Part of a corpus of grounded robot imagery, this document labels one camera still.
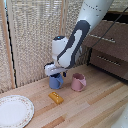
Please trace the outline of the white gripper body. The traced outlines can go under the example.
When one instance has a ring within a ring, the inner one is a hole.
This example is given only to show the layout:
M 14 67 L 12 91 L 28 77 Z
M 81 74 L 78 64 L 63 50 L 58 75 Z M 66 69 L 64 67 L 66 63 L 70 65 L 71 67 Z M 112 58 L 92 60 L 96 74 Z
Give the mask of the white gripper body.
M 51 76 L 57 73 L 65 72 L 66 69 L 62 67 L 56 67 L 54 64 L 47 64 L 45 67 L 45 74 Z

